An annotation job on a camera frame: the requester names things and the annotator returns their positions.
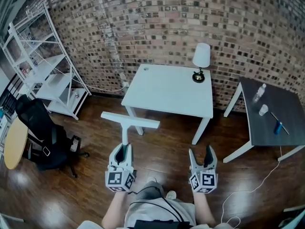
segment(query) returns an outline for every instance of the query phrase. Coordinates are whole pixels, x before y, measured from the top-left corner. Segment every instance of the dark gray table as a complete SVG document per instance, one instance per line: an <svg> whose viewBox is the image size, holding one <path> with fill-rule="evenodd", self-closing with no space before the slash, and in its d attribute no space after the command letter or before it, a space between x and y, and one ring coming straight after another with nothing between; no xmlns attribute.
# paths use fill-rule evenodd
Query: dark gray table
<svg viewBox="0 0 305 229"><path fill-rule="evenodd" d="M224 163L235 159L253 146L298 146L278 158L278 161L293 155L305 146L305 113L297 94L266 84L263 96L257 103L253 103L252 99L262 84L262 82L253 79L240 78L240 83L224 113L224 117L229 115L240 93L243 92L250 141L226 157ZM263 104L268 106L269 111L260 116L258 112ZM283 123L289 135L284 129L281 129L278 135L274 134L277 120L270 112Z"/></svg>

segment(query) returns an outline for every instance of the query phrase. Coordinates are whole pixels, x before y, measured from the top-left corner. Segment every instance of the round wooden table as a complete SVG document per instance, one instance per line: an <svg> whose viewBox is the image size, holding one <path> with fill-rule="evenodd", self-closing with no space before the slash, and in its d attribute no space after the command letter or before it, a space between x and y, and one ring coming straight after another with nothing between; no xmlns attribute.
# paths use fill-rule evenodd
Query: round wooden table
<svg viewBox="0 0 305 229"><path fill-rule="evenodd" d="M4 145L4 163L14 169L21 160L28 139L28 128L17 117L11 124Z"/></svg>

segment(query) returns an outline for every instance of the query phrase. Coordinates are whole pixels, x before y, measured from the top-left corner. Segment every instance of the lamp shade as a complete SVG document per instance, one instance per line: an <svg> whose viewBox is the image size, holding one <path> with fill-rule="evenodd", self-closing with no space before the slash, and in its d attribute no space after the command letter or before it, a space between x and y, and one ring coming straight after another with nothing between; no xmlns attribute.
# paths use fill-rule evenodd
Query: lamp shade
<svg viewBox="0 0 305 229"><path fill-rule="evenodd" d="M211 47L206 43L197 44L193 64L200 68L210 66Z"/></svg>

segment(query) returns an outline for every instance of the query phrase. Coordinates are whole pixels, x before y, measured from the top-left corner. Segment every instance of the lamp base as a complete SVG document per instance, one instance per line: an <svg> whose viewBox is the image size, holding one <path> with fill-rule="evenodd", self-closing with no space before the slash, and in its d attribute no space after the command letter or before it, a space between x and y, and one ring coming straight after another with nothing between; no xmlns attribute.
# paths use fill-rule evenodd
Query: lamp base
<svg viewBox="0 0 305 229"><path fill-rule="evenodd" d="M204 74L203 74L202 70L200 69L199 72L194 72L192 78L193 78L193 81L196 83L204 82Z"/></svg>

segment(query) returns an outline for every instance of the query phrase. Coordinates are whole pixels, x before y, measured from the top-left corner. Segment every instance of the black office chair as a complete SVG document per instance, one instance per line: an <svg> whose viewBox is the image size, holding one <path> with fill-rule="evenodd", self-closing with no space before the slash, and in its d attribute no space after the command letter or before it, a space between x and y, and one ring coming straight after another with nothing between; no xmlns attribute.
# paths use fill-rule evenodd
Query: black office chair
<svg viewBox="0 0 305 229"><path fill-rule="evenodd" d="M50 118L41 99L29 100L22 95L16 102L16 113L23 122L39 139L43 140L42 150L33 150L30 160L35 162L39 170L57 169L69 165L73 177L77 177L71 159L74 156L89 157L87 152L70 151L73 140L67 138L63 126L56 125Z"/></svg>

